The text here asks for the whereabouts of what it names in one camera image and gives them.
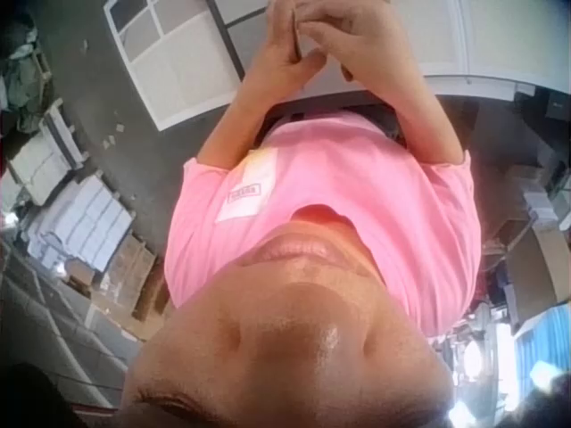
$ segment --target nose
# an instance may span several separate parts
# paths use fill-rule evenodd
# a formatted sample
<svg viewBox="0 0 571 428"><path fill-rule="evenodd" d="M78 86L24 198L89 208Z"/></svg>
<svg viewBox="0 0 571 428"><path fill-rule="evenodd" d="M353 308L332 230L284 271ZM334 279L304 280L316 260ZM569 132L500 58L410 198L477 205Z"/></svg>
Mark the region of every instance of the nose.
<svg viewBox="0 0 571 428"><path fill-rule="evenodd" d="M359 358L364 330L341 297L315 284L289 284L240 320L243 350L287 367Z"/></svg>

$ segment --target blue object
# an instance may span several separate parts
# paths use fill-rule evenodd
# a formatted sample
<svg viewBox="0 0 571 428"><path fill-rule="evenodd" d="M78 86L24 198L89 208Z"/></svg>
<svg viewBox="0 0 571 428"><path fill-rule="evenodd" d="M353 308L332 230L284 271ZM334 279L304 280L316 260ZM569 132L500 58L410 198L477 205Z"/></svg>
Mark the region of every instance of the blue object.
<svg viewBox="0 0 571 428"><path fill-rule="evenodd" d="M570 323L569 305L557 306L549 309L533 330L517 339L517 380L521 400L534 389L529 374L539 361L563 372L571 371Z"/></svg>

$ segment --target hand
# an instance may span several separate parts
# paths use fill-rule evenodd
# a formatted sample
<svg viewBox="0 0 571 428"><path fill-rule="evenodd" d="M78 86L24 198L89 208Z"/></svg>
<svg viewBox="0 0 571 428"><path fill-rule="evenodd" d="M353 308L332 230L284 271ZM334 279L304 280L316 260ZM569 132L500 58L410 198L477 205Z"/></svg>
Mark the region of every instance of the hand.
<svg viewBox="0 0 571 428"><path fill-rule="evenodd" d="M404 28L385 0L297 0L299 32L312 38L390 104L417 87L422 74Z"/></svg>
<svg viewBox="0 0 571 428"><path fill-rule="evenodd" d="M327 56L319 49L300 58L294 10L294 0L273 0L270 4L268 39L238 92L244 103L267 111L301 90L325 66Z"/></svg>

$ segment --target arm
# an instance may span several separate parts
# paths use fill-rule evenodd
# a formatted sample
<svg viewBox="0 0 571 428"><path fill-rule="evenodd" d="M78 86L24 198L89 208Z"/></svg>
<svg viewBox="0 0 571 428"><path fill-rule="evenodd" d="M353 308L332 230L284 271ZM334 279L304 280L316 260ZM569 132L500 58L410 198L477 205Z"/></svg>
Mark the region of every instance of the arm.
<svg viewBox="0 0 571 428"><path fill-rule="evenodd" d="M464 162L464 151L448 116L424 79L411 98L393 104L410 152L426 164Z"/></svg>
<svg viewBox="0 0 571 428"><path fill-rule="evenodd" d="M274 0L268 9L268 39L252 62L236 99L196 157L199 163L232 169L252 148L269 109L315 76L327 57L297 53L294 0Z"/></svg>
<svg viewBox="0 0 571 428"><path fill-rule="evenodd" d="M298 1L300 33L332 54L397 112L419 162L460 164L464 154L444 110L426 84L392 6L380 0Z"/></svg>
<svg viewBox="0 0 571 428"><path fill-rule="evenodd" d="M228 170L238 165L252 149L266 112L237 96L198 152L198 163Z"/></svg>

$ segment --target concrete floor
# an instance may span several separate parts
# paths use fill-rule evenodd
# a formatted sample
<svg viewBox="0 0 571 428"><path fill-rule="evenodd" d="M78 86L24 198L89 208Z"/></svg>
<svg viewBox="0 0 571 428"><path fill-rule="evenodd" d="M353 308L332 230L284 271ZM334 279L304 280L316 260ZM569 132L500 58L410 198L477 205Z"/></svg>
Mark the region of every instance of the concrete floor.
<svg viewBox="0 0 571 428"><path fill-rule="evenodd" d="M77 128L79 145L137 213L136 233L164 253L185 161L196 155L221 114L215 111L159 133L131 83L103 15L103 0L34 0L40 43L55 93ZM88 49L82 52L84 40ZM123 133L117 124L125 126ZM117 144L105 150L103 140Z"/></svg>

